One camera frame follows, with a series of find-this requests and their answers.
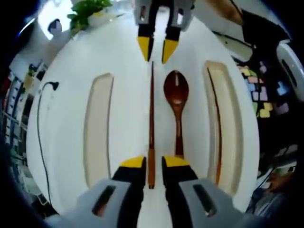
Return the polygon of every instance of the wooden spoon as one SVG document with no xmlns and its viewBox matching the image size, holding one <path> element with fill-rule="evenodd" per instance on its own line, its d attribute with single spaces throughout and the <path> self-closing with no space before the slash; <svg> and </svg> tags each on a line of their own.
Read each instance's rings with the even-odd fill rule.
<svg viewBox="0 0 304 228">
<path fill-rule="evenodd" d="M 154 63 L 151 69 L 151 88 L 150 88 L 150 134 L 148 151 L 148 186 L 154 189 L 155 185 L 155 149 L 154 149 Z"/>
<path fill-rule="evenodd" d="M 175 156 L 184 158 L 184 149 L 182 142 L 181 114 L 188 99 L 188 83 L 179 71 L 171 71 L 163 85 L 163 91 L 166 99 L 173 109 L 176 121 L 176 142 Z"/>
</svg>

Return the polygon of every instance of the chopstick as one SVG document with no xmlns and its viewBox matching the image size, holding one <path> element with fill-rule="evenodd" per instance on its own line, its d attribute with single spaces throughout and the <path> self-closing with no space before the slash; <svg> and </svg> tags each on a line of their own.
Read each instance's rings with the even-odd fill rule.
<svg viewBox="0 0 304 228">
<path fill-rule="evenodd" d="M 150 90 L 150 135 L 148 151 L 148 185 L 154 189 L 155 185 L 155 149 L 154 149 L 154 62 L 151 68 L 151 90 Z"/>
</svg>

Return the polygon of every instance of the white table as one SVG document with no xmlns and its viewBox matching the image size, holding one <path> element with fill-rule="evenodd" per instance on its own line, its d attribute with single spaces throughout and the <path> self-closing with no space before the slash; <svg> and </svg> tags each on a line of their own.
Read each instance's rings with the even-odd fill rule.
<svg viewBox="0 0 304 228">
<path fill-rule="evenodd" d="M 161 50 L 168 15 L 159 13 L 154 49 L 156 187 L 144 189 L 139 227 L 171 227 L 171 218 L 162 184 L 161 156 L 173 155 L 175 121 L 164 93 L 163 82 L 173 69 L 181 71 L 190 88 L 182 116 L 185 159 L 199 178 L 206 177 L 209 163 L 209 117 L 202 76 L 206 60 L 227 65 L 241 107 L 244 132 L 242 174 L 233 198 L 236 208 L 246 210 L 256 182 L 259 143 L 257 122 L 247 88 L 233 59 L 213 33 L 196 18 L 167 64 L 161 64 Z M 71 40 L 46 72 L 42 84 L 59 81 L 56 92 L 45 89 L 40 128 L 47 163 L 53 207 L 64 213 L 75 206 L 77 197 L 87 190 L 83 167 L 83 130 L 86 103 L 93 79 L 110 72 L 114 75 L 110 123 L 109 154 L 113 175 L 119 164 L 131 157 L 147 155 L 151 64 L 144 61 L 136 41 L 138 27 L 132 15 L 101 28 L 87 31 Z M 36 95 L 28 122 L 27 156 L 32 175 L 47 197 L 46 177 L 37 139 Z"/>
</svg>

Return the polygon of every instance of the rectangular slot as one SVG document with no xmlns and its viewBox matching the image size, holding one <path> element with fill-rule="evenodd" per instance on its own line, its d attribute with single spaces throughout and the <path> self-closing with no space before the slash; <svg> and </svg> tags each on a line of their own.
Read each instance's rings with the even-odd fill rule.
<svg viewBox="0 0 304 228">
<path fill-rule="evenodd" d="M 205 209 L 205 214 L 207 217 L 212 217 L 216 214 L 217 210 L 210 199 L 208 193 L 204 190 L 203 186 L 201 185 L 194 185 L 193 186 L 195 193 L 197 194 L 201 204 L 203 205 Z"/>
<path fill-rule="evenodd" d="M 104 192 L 101 194 L 100 198 L 98 199 L 97 203 L 93 207 L 93 214 L 102 217 L 104 215 L 107 203 L 109 202 L 110 197 L 112 196 L 115 186 L 107 186 Z"/>
</svg>

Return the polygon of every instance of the green plant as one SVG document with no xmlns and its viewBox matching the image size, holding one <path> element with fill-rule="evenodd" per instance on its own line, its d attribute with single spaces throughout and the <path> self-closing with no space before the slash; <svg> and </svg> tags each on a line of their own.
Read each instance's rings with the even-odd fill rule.
<svg viewBox="0 0 304 228">
<path fill-rule="evenodd" d="M 73 13 L 67 16 L 71 19 L 72 34 L 85 30 L 89 26 L 88 17 L 109 6 L 112 6 L 110 0 L 83 0 L 76 3 L 72 7 Z"/>
</svg>

